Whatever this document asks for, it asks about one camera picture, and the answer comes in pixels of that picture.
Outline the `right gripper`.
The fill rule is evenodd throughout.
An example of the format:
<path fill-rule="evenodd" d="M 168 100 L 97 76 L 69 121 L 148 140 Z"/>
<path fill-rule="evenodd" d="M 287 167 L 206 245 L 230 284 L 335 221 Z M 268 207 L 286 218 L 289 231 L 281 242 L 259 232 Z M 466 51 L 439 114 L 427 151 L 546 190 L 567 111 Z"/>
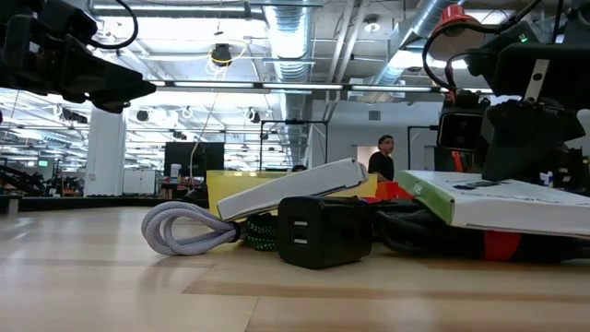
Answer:
<path fill-rule="evenodd" d="M 531 83 L 540 97 L 567 109 L 516 100 L 486 109 L 479 143 L 485 180 L 520 178 L 565 142 L 585 135 L 576 111 L 590 109 L 590 46 L 521 42 L 502 50 L 491 75 L 493 93 L 524 97 Z"/>

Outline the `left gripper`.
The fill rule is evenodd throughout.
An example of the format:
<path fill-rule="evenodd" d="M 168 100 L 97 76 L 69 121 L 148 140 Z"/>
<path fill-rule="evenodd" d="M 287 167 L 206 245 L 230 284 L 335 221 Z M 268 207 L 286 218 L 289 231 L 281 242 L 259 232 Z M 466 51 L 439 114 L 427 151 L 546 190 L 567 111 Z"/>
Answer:
<path fill-rule="evenodd" d="M 93 55 L 96 22 L 65 0 L 0 0 L 0 88 L 121 113 L 157 87 L 139 72 Z"/>

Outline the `white box with green side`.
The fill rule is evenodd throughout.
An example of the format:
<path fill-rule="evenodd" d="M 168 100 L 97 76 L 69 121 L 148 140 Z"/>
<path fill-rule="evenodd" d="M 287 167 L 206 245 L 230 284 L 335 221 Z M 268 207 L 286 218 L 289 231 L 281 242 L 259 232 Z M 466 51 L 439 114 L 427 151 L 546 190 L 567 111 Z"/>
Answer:
<path fill-rule="evenodd" d="M 590 239 L 590 197 L 477 173 L 401 171 L 401 188 L 446 224 Z"/>

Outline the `plain white carton box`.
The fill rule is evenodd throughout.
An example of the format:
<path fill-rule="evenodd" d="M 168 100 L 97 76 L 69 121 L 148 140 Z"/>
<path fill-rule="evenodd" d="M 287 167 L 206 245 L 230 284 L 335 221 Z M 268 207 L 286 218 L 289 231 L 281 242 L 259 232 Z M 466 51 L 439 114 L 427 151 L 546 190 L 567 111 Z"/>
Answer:
<path fill-rule="evenodd" d="M 368 181 L 369 174 L 365 166 L 348 158 L 241 190 L 222 198 L 217 208 L 222 220 L 231 221 L 274 209 L 286 197 L 327 196 Z"/>

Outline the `yellow plastic tray bin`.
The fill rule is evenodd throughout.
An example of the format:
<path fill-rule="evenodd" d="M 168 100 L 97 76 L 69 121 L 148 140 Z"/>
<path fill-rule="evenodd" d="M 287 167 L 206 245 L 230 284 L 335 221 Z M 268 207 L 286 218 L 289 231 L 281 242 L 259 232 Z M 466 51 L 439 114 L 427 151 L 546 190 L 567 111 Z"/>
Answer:
<path fill-rule="evenodd" d="M 208 210 L 219 216 L 218 201 L 238 194 L 259 184 L 264 184 L 288 175 L 287 172 L 238 172 L 238 171 L 208 171 L 206 186 L 208 194 Z M 377 176 L 370 174 L 368 181 L 360 186 L 345 191 L 330 194 L 333 197 L 375 197 L 377 190 Z"/>

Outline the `white cabinet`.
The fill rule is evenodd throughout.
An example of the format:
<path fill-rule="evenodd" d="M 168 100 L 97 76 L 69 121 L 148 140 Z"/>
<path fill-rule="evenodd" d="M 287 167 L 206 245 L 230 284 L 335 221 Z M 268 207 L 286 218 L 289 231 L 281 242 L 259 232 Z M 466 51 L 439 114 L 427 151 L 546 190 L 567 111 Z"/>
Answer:
<path fill-rule="evenodd" d="M 154 195 L 156 193 L 156 172 L 154 170 L 125 170 L 123 193 Z"/>

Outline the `black display screen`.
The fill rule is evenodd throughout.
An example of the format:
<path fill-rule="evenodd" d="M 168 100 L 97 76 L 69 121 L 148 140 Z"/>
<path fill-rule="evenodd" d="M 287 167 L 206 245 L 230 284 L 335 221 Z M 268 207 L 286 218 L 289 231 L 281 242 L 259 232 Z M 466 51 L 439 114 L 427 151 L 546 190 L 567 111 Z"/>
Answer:
<path fill-rule="evenodd" d="M 223 142 L 167 142 L 164 149 L 164 175 L 171 175 L 172 164 L 181 165 L 181 175 L 206 177 L 207 171 L 224 169 L 225 144 Z"/>

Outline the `overhead light bar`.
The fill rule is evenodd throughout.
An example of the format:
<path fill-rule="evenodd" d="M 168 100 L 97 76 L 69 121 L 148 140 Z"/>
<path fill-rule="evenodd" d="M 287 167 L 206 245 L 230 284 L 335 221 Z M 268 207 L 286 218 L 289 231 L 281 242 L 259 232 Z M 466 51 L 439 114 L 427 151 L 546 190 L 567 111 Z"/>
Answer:
<path fill-rule="evenodd" d="M 375 85 L 351 85 L 351 84 L 314 84 L 292 82 L 245 82 L 245 81 L 174 81 L 151 80 L 158 90 L 182 90 L 196 92 L 235 92 L 262 93 L 262 92 L 298 92 L 298 91 L 353 91 L 353 92 L 392 92 L 392 93 L 448 93 L 449 90 L 441 87 L 426 86 L 375 86 Z"/>

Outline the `black USB charger cube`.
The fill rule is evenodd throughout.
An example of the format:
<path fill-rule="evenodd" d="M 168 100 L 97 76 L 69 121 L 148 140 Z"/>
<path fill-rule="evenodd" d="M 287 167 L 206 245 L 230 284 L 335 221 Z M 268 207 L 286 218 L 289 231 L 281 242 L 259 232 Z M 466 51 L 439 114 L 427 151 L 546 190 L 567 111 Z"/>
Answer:
<path fill-rule="evenodd" d="M 287 197 L 277 216 L 277 252 L 287 264 L 323 269 L 357 262 L 371 252 L 372 207 L 363 199 Z"/>

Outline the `black metal frame stand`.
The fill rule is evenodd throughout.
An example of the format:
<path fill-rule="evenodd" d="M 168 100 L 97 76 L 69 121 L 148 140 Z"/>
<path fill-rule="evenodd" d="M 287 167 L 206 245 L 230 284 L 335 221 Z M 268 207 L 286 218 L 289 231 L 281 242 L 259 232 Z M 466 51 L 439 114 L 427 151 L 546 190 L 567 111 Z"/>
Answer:
<path fill-rule="evenodd" d="M 266 124 L 272 124 L 272 127 L 268 130 L 264 129 Z M 329 137 L 329 121 L 314 121 L 314 120 L 301 120 L 301 119 L 287 119 L 287 120 L 261 120 L 260 122 L 260 129 L 259 129 L 259 157 L 258 157 L 258 171 L 261 172 L 263 170 L 263 145 L 264 145 L 264 136 L 272 132 L 275 126 L 277 125 L 309 125 L 310 127 L 314 128 L 315 125 L 323 125 L 325 128 L 324 131 L 324 163 L 328 161 L 328 137 Z"/>
<path fill-rule="evenodd" d="M 411 144 L 412 144 L 412 137 L 411 131 L 413 129 L 428 129 L 430 131 L 438 132 L 439 126 L 438 125 L 409 125 L 407 127 L 407 168 L 411 169 L 411 161 L 412 161 L 412 152 L 411 152 Z"/>

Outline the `black aluminium table frame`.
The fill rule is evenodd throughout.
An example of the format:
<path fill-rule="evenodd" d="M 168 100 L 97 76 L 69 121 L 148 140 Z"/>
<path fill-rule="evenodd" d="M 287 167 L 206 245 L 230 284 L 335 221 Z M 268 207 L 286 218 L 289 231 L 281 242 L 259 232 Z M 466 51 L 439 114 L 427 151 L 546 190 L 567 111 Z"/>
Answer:
<path fill-rule="evenodd" d="M 119 208 L 119 207 L 155 207 L 167 202 L 187 202 L 201 208 L 209 208 L 207 199 L 161 199 L 131 196 L 97 196 L 97 197 L 33 197 L 0 195 L 0 215 L 18 212 Z"/>

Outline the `silver ventilation duct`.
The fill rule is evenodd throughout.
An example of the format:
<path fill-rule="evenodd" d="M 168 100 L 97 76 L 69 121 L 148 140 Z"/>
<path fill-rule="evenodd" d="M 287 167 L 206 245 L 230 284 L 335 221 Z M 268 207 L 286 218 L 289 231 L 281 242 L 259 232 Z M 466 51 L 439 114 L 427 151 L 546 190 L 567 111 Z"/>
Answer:
<path fill-rule="evenodd" d="M 397 23 L 388 41 L 388 59 L 372 79 L 372 85 L 392 86 L 410 67 L 422 67 L 422 46 L 407 47 L 413 42 L 426 41 L 438 24 L 444 9 L 450 5 L 462 5 L 466 0 L 420 0 L 411 18 Z"/>
<path fill-rule="evenodd" d="M 313 11 L 310 6 L 266 6 L 265 19 L 275 81 L 279 83 L 309 83 L 312 66 L 304 63 L 311 59 Z M 284 120 L 310 120 L 312 101 L 310 94 L 286 92 L 280 96 L 280 109 Z"/>

